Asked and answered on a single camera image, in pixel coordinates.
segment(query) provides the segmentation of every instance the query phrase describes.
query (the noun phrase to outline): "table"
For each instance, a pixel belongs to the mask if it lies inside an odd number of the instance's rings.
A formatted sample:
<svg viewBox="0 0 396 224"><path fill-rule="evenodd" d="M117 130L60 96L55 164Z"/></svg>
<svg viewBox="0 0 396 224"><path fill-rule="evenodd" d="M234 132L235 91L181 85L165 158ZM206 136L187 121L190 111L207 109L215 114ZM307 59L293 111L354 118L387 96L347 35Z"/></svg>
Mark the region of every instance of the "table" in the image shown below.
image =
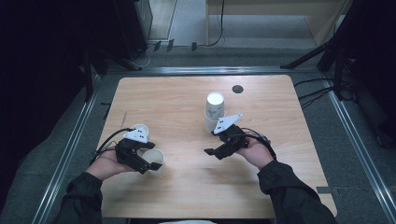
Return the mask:
<svg viewBox="0 0 396 224"><path fill-rule="evenodd" d="M206 0L206 44L209 16L221 14L222 0ZM350 6L351 0L227 0L224 15L304 15L317 45L321 45Z"/></svg>
<svg viewBox="0 0 396 224"><path fill-rule="evenodd" d="M234 93L234 85L243 92ZM165 173L126 173L104 181L104 217L275 217L269 196L260 191L257 168L237 154L219 161L204 153L222 144L205 131L206 96L212 91L223 93L227 115L243 113L236 125L264 133L278 160L307 185L328 186L290 77L127 77L117 88L99 145L121 128L144 123L165 155ZM336 215L332 195L319 196Z"/></svg>

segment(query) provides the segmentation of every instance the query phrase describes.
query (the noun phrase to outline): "black sleeve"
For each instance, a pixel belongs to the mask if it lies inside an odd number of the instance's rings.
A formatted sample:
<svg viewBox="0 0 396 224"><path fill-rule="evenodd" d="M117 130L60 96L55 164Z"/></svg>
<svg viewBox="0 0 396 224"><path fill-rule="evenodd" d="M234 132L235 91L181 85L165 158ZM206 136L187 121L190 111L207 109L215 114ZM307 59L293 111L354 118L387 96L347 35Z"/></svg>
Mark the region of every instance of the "black sleeve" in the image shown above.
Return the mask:
<svg viewBox="0 0 396 224"><path fill-rule="evenodd" d="M258 177L262 192L271 197L277 223L336 223L317 193L287 164L271 161Z"/></svg>
<svg viewBox="0 0 396 224"><path fill-rule="evenodd" d="M102 223L102 181L82 173L67 186L59 214L51 223Z"/></svg>

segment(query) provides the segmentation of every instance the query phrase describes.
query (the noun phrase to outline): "white mount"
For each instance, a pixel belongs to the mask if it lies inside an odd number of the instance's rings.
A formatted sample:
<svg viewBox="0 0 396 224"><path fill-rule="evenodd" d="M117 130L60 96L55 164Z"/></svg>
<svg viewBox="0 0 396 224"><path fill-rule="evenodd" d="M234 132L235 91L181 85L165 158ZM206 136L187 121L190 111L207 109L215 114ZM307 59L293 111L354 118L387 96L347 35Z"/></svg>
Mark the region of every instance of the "white mount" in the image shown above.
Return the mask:
<svg viewBox="0 0 396 224"><path fill-rule="evenodd" d="M145 128L136 128L135 130L125 133L123 135L124 138L135 140L136 142L147 143L148 133Z"/></svg>
<svg viewBox="0 0 396 224"><path fill-rule="evenodd" d="M218 133L226 131L228 128L230 128L231 125L236 123L237 120L242 118L242 116L244 116L244 115L239 113L239 114L236 114L236 115L231 115L231 116L227 116L227 117L224 117L224 118L219 118L218 124L216 125L216 128L213 131L213 133L214 134L218 134Z"/></svg>

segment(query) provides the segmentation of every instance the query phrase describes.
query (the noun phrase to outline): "black jacket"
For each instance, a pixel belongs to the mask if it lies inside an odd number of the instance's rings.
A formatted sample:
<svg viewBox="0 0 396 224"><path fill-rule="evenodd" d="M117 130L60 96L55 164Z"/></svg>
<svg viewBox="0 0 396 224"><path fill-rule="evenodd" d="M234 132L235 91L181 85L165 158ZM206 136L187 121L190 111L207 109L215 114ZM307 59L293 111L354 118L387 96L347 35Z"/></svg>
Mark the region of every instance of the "black jacket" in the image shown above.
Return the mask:
<svg viewBox="0 0 396 224"><path fill-rule="evenodd" d="M268 163L258 173L260 188L269 194L282 223L336 223L332 212L314 190L303 183L287 164ZM52 223L102 223L102 181L82 173L67 186L61 210Z"/></svg>

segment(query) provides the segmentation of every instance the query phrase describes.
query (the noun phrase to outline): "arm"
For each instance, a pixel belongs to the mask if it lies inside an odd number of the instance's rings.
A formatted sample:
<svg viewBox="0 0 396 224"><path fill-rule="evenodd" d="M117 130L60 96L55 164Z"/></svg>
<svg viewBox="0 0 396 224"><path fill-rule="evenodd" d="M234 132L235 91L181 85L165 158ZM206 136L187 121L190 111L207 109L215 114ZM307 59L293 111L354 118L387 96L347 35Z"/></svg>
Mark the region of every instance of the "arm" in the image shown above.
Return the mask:
<svg viewBox="0 0 396 224"><path fill-rule="evenodd" d="M130 171L129 166L117 162L114 150L103 153L67 186L61 210L52 223L102 223L103 180Z"/></svg>
<svg viewBox="0 0 396 224"><path fill-rule="evenodd" d="M248 141L248 147L241 148L238 154L259 168L260 188L270 195L278 223L336 223L332 212L290 166L274 161L257 140Z"/></svg>

